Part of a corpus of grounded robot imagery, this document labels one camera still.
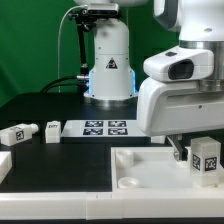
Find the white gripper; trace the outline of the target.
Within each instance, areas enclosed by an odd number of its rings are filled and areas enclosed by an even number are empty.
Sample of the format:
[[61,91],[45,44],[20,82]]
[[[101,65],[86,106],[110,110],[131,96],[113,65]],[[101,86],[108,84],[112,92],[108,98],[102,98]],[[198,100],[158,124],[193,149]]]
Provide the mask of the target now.
[[163,83],[147,78],[140,86],[137,122],[148,136],[168,135],[177,162],[188,160],[179,136],[224,128],[224,93],[200,92],[197,81]]

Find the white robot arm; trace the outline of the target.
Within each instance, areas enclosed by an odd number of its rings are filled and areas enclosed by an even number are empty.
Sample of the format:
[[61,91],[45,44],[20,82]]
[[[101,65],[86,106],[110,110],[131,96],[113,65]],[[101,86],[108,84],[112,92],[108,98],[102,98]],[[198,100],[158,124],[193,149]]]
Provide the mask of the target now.
[[[134,72],[118,10],[147,0],[74,2],[83,7],[79,26],[95,30],[95,65],[84,71],[85,98],[104,106],[129,100]],[[148,78],[140,86],[137,121],[146,135],[167,136],[177,159],[185,160],[180,134],[224,128],[224,0],[154,0],[154,18],[180,34],[179,44],[144,61]]]

